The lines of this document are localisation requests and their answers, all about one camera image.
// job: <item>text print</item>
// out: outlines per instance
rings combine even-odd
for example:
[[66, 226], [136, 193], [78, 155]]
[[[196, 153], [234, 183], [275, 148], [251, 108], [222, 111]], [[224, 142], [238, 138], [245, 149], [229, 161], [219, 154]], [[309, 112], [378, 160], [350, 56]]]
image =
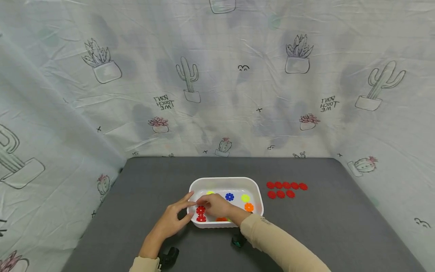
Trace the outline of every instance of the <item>text print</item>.
[[156, 105], [160, 107], [161, 111], [166, 109], [172, 109], [174, 107], [174, 100], [169, 100], [167, 94], [163, 96], [156, 96], [153, 98], [156, 101]]
[[339, 102], [334, 101], [334, 99], [335, 99], [335, 95], [328, 97], [328, 98], [323, 98], [322, 103], [320, 104], [320, 112], [330, 111], [331, 108], [335, 108], [335, 106]]

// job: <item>potted cactus drawing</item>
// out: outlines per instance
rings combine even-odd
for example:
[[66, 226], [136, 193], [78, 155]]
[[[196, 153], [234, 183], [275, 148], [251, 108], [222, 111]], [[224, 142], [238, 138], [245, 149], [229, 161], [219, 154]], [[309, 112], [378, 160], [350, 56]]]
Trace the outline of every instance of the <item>potted cactus drawing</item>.
[[178, 75], [182, 80], [186, 82], [187, 90], [184, 90], [184, 96], [187, 101], [200, 103], [201, 97], [199, 96], [199, 92], [193, 90], [193, 82], [198, 80], [198, 69], [196, 68], [196, 64], [192, 65], [193, 73], [190, 71], [189, 63], [185, 57], [181, 57], [181, 71], [180, 66], [177, 64], [175, 66], [177, 68]]
[[97, 188], [100, 192], [100, 201], [103, 202], [107, 192], [110, 190], [110, 178], [108, 175], [101, 174], [97, 180]]
[[306, 74], [310, 69], [310, 59], [308, 56], [313, 51], [314, 46], [307, 44], [307, 35], [297, 35], [293, 45], [287, 44], [287, 61], [285, 63], [285, 72], [287, 74]]
[[12, 252], [4, 261], [0, 260], [0, 272], [26, 272], [29, 260], [22, 259], [22, 255], [15, 257], [17, 251]]
[[228, 13], [236, 9], [236, 0], [209, 0], [214, 14]]
[[223, 137], [222, 141], [219, 143], [219, 148], [216, 149], [214, 154], [219, 157], [228, 157], [230, 153], [228, 150], [230, 150], [232, 143], [229, 141], [230, 138]]
[[375, 111], [382, 102], [382, 99], [378, 98], [381, 90], [396, 87], [405, 76], [406, 71], [401, 71], [396, 78], [393, 79], [395, 69], [396, 62], [394, 60], [388, 62], [381, 74], [379, 74], [378, 68], [373, 69], [368, 77], [368, 84], [373, 88], [367, 96], [360, 95], [358, 97], [355, 107], [363, 110]]
[[13, 154], [20, 145], [20, 141], [12, 131], [0, 125], [0, 134], [8, 140], [6, 144], [0, 142], [0, 164], [10, 171], [0, 179], [0, 182], [15, 189], [22, 189], [39, 176], [45, 167], [35, 158], [23, 162]]
[[110, 60], [108, 47], [99, 47], [93, 38], [84, 43], [84, 45], [89, 56], [84, 56], [82, 59], [87, 65], [92, 67], [98, 82], [104, 84], [122, 76], [118, 65], [113, 60]]
[[313, 114], [309, 113], [301, 116], [299, 122], [301, 123], [301, 130], [308, 130], [314, 128], [316, 124], [320, 122], [320, 120], [317, 119], [317, 117], [315, 117]]
[[356, 162], [349, 162], [348, 167], [355, 177], [361, 177], [362, 173], [372, 172], [376, 169], [375, 162], [378, 162], [378, 160], [375, 157], [369, 156], [368, 158], [362, 158]]
[[148, 125], [153, 127], [153, 131], [155, 133], [166, 133], [169, 131], [167, 127], [167, 119], [163, 119], [162, 117], [154, 117], [151, 120], [148, 120]]

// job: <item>white curtain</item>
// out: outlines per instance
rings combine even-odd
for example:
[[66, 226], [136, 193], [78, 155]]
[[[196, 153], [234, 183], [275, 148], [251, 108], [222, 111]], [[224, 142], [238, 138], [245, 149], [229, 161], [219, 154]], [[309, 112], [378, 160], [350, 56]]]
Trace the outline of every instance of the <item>white curtain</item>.
[[60, 271], [127, 158], [295, 156], [339, 160], [434, 271], [434, 10], [0, 1], [0, 260]]

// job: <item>finger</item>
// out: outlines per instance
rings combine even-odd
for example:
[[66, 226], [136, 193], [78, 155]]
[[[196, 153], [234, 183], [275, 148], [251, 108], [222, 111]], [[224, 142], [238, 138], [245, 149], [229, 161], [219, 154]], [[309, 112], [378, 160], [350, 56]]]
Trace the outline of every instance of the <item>finger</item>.
[[198, 200], [196, 201], [196, 203], [197, 203], [198, 205], [201, 205], [201, 204], [204, 204], [204, 203], [210, 202], [210, 196], [211, 196], [211, 195], [203, 195], [203, 196], [201, 196], [200, 198], [198, 198]]
[[194, 193], [195, 193], [194, 191], [189, 192], [189, 193], [188, 193], [187, 195], [185, 195], [182, 199], [180, 199], [177, 203], [181, 203], [181, 202], [184, 202], [184, 201], [189, 200], [189, 198], [191, 198], [191, 197], [193, 196]]
[[195, 206], [196, 202], [193, 201], [186, 201], [183, 203], [178, 203], [177, 204], [177, 212], [180, 212], [182, 209], [185, 209], [187, 207], [191, 207], [191, 206]]
[[187, 225], [189, 223], [189, 221], [192, 219], [193, 217], [193, 213], [189, 212], [188, 214], [186, 214], [186, 216], [183, 217], [183, 219], [180, 220], [180, 225], [182, 227], [184, 227], [185, 225]]

